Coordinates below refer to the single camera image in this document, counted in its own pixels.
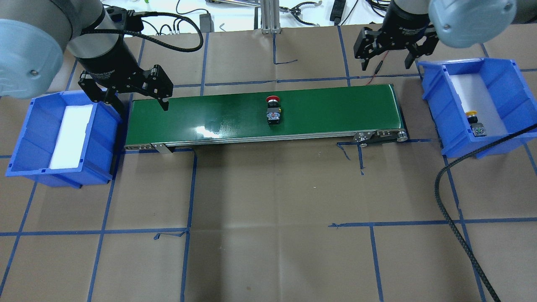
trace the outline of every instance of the blue bin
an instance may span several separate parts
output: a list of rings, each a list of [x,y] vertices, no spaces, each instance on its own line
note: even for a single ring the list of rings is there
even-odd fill
[[[425,93],[423,99],[436,123],[444,148],[442,154],[447,157],[460,157],[501,137],[514,133],[537,123],[537,103],[531,94],[520,69],[513,60],[503,59],[467,59],[441,62],[419,62],[424,68],[422,82]],[[478,81],[463,80],[469,89],[483,87],[482,92],[457,91],[460,89],[460,77],[469,79],[477,77]],[[468,123],[465,112],[472,108],[463,108],[461,99],[470,95],[470,101],[490,100],[491,119],[497,122],[484,123],[490,135],[475,137]],[[489,154],[508,153],[522,144],[537,137],[537,130],[523,134],[494,148],[477,154],[478,158]]]
[[[91,114],[78,167],[49,168],[66,107],[83,105],[92,107],[86,107],[91,109]],[[82,185],[105,184],[112,179],[110,165],[120,122],[115,110],[102,103],[93,103],[82,91],[35,98],[30,102],[6,176],[24,176],[47,186],[80,188]]]

